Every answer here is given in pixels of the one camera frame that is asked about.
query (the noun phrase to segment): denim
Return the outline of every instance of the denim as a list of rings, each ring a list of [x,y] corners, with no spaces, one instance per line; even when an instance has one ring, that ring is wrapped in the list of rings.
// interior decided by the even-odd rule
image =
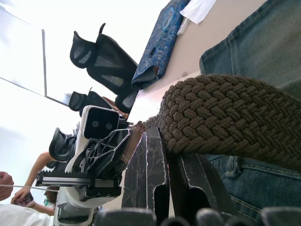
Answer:
[[[301,0],[268,0],[200,59],[202,74],[264,81],[301,98]],[[237,156],[207,155],[239,213],[260,218],[264,207],[301,207],[301,174]]]

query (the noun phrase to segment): white paper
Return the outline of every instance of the white paper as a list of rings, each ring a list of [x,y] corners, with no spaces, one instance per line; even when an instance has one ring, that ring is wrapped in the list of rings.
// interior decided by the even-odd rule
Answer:
[[[205,19],[215,2],[216,0],[191,0],[180,13],[195,24],[199,24]]]

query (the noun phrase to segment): white wall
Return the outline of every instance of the white wall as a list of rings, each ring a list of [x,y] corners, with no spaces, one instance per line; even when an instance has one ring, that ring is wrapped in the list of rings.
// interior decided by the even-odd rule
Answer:
[[[72,133],[80,120],[78,112],[1,79],[0,109],[0,171],[12,175],[15,185],[24,185],[39,154],[48,151],[55,128]],[[38,203],[43,194],[32,189]]]

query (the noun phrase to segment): brown woven belt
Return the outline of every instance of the brown woven belt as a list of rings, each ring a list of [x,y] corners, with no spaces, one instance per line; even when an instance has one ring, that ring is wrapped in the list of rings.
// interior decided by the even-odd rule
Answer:
[[[143,125],[160,129],[169,153],[234,155],[301,171],[301,101],[261,81],[180,81]]]

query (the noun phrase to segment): white robot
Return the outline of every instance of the white robot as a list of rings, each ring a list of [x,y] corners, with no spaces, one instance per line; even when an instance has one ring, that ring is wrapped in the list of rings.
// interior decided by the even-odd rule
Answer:
[[[131,136],[128,123],[120,125],[119,114],[110,109],[84,108],[75,154],[65,172],[40,171],[36,186],[59,186],[54,226],[89,226],[93,213],[121,195],[120,158]]]

